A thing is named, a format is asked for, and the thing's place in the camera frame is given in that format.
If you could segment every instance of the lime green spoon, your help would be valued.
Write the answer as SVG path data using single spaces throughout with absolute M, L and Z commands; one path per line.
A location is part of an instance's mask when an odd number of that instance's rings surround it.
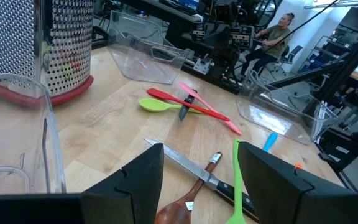
M 154 98 L 143 98 L 139 100 L 139 104 L 141 105 L 141 107 L 143 107 L 143 109 L 151 112 L 161 112 L 167 109 L 180 109 L 182 106 L 182 105 L 173 105 Z M 190 108 L 189 112 L 202 114 L 202 112 L 199 112 L 198 110 L 194 110 L 193 108 Z
M 242 177 L 238 160 L 239 142 L 240 140 L 235 139 L 233 145 L 234 213 L 233 216 L 226 222 L 226 224 L 246 224 L 246 221 L 242 216 Z

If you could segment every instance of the person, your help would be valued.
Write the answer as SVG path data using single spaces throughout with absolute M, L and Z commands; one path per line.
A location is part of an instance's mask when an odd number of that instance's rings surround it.
M 255 35 L 256 38 L 263 35 L 268 35 L 268 39 L 262 42 L 262 48 L 259 48 L 246 55 L 246 62 L 241 68 L 242 75 L 246 73 L 249 62 L 255 59 L 259 60 L 255 63 L 252 69 L 258 72 L 260 75 L 262 73 L 261 68 L 263 68 L 268 63 L 276 62 L 281 57 L 281 54 L 284 52 L 288 42 L 290 41 L 290 37 L 287 37 L 285 40 L 283 40 L 283 38 L 291 32 L 288 26 L 291 24 L 294 18 L 295 15 L 293 13 L 284 14 L 277 25 L 269 27 L 268 29 L 264 29 Z

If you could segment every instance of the wooden spoon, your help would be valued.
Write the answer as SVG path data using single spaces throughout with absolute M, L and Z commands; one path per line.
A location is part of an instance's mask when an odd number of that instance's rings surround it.
M 205 170 L 212 172 L 222 157 L 221 152 L 215 153 L 212 159 L 209 160 Z M 163 207 L 155 217 L 154 224 L 190 224 L 191 211 L 193 209 L 194 199 L 200 190 L 204 181 L 198 179 L 193 188 L 181 199 Z

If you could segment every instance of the black knife handle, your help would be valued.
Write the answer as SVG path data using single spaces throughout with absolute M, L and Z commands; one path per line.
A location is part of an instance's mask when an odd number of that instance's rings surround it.
M 225 182 L 219 181 L 215 192 L 218 193 L 218 195 L 223 200 L 225 200 L 227 203 L 234 206 L 234 187 L 233 186 L 231 186 Z M 251 219 L 253 219 L 254 221 L 259 222 L 258 218 L 256 217 L 256 214 L 255 214 L 254 206 L 253 206 L 249 196 L 244 193 L 242 193 L 242 212 L 245 215 L 247 215 L 248 217 L 250 217 Z

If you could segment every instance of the clear plastic container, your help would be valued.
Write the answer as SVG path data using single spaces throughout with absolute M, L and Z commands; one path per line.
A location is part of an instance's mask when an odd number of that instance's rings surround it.
M 175 48 L 162 28 L 125 13 L 111 11 L 109 51 L 123 75 L 133 80 L 172 84 L 188 51 Z
M 0 75 L 0 194 L 65 191 L 47 89 L 31 78 Z
M 306 145 L 338 120 L 313 96 L 295 96 L 276 89 L 253 70 L 249 70 L 242 83 L 237 108 L 246 120 Z

